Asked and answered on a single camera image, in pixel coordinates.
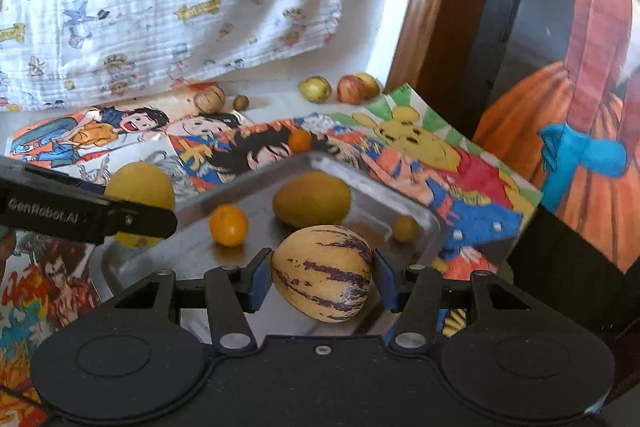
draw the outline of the screw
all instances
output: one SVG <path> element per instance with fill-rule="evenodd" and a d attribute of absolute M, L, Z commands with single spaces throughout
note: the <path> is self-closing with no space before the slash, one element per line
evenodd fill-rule
<path fill-rule="evenodd" d="M 316 346 L 316 355 L 328 355 L 331 351 L 331 346 Z"/>
<path fill-rule="evenodd" d="M 396 344 L 404 349 L 418 349 L 427 343 L 427 339 L 420 333 L 409 331 L 407 333 L 400 333 L 395 338 Z"/>
<path fill-rule="evenodd" d="M 251 337 L 244 333 L 227 333 L 220 337 L 220 346 L 225 349 L 244 349 L 251 344 Z"/>

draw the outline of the tangerine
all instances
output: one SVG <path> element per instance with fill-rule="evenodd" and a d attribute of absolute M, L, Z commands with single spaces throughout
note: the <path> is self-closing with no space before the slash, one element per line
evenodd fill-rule
<path fill-rule="evenodd" d="M 221 204 L 209 217 L 211 237 L 223 247 L 239 247 L 249 230 L 244 212 L 232 204 Z"/>
<path fill-rule="evenodd" d="M 304 129 L 296 129 L 289 135 L 287 144 L 292 153 L 302 153 L 311 150 L 311 134 Z"/>

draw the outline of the pepino melon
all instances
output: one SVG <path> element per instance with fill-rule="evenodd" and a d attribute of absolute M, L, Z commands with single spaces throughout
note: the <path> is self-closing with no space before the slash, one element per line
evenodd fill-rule
<path fill-rule="evenodd" d="M 320 225 L 287 237 L 271 258 L 276 289 L 294 308 L 322 322 L 358 314 L 369 294 L 372 253 L 345 227 Z"/>

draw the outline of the yellow banner print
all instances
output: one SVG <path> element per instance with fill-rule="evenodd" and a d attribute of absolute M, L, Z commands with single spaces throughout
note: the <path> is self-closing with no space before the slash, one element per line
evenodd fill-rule
<path fill-rule="evenodd" d="M 199 4 L 195 4 L 194 6 L 182 6 L 178 8 L 174 13 L 178 16 L 178 19 L 185 22 L 189 19 L 193 19 L 198 15 L 202 15 L 203 13 L 210 13 L 211 15 L 215 15 L 220 11 L 220 3 L 222 0 L 208 0 L 205 2 L 201 2 Z"/>
<path fill-rule="evenodd" d="M 18 44 L 24 43 L 24 29 L 27 26 L 22 24 L 21 22 L 15 23 L 10 28 L 4 28 L 0 30 L 0 42 L 10 41 L 14 39 Z"/>

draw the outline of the metal tray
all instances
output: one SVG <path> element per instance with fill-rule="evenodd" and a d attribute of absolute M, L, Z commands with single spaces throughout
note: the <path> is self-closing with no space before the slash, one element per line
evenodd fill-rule
<path fill-rule="evenodd" d="M 261 248 L 275 250 L 292 230 L 273 215 L 271 200 L 285 183 L 308 171 L 336 176 L 351 187 L 351 210 L 343 225 L 362 234 L 372 248 L 387 245 L 395 260 L 410 264 L 418 258 L 433 260 L 446 235 L 445 223 L 428 208 L 383 185 L 332 156 L 307 153 L 239 176 L 229 184 L 185 201 L 177 209 L 178 230 L 169 239 L 146 250 L 122 247 L 113 239 L 96 248 L 89 261 L 90 276 L 105 300 L 160 269 L 171 269 L 178 279 L 199 279 L 210 268 L 245 266 Z M 209 233 L 209 214 L 222 203 L 242 209 L 249 221 L 244 245 L 225 248 L 216 245 Z M 397 216 L 413 216 L 424 235 L 409 247 L 392 238 L 390 224 Z M 247 315 L 256 340 L 268 334 L 352 335 L 383 333 L 394 316 L 383 310 L 377 291 L 371 291 L 363 310 L 341 324 L 325 324 L 303 315 L 271 287 L 259 312 Z M 182 326 L 204 342 L 210 342 L 206 312 L 186 310 Z"/>

